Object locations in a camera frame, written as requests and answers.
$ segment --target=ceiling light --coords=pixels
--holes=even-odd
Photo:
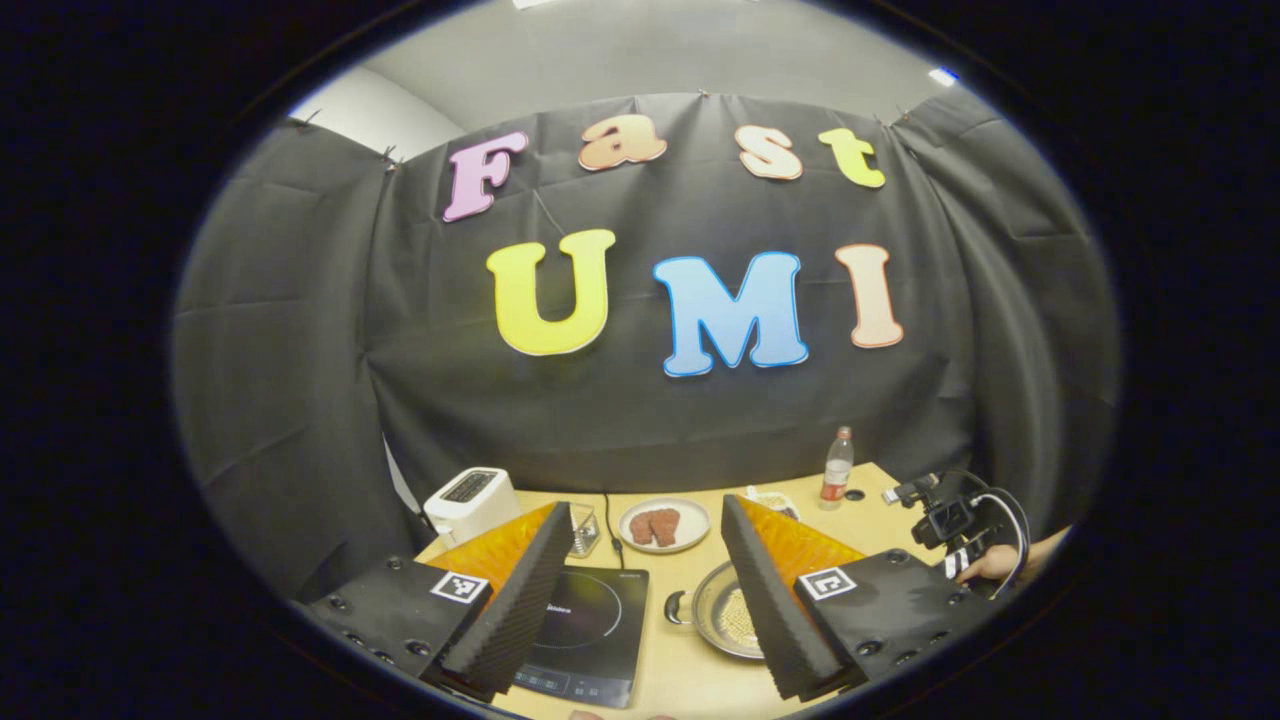
[[[929,77],[938,82],[943,87],[951,87],[956,83],[956,76],[946,68],[933,68],[929,70]]]

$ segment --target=plastic bottle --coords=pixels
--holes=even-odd
[[[827,471],[822,477],[822,493],[818,496],[818,506],[823,510],[836,510],[845,500],[849,471],[854,468],[854,443],[849,439],[852,434],[849,427],[841,427],[836,432],[836,442],[827,451]]]

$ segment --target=induction cooktop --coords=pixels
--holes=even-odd
[[[575,702],[626,707],[648,594],[648,570],[564,568],[515,684]]]

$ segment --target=white plate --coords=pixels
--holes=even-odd
[[[676,543],[667,547],[658,547],[658,539],[654,538],[649,544],[636,544],[635,538],[631,536],[631,519],[641,512],[662,510],[664,507],[680,511],[680,524],[676,525]],[[698,541],[707,537],[710,529],[712,518],[707,514],[707,509],[691,500],[681,500],[678,497],[655,497],[639,502],[623,512],[622,518],[618,518],[618,537],[622,538],[622,542],[636,550],[654,553],[680,552],[686,547],[692,547],[698,544]]]

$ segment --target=white toaster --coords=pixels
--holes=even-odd
[[[422,512],[449,548],[521,515],[511,475],[498,468],[458,473],[422,503]]]

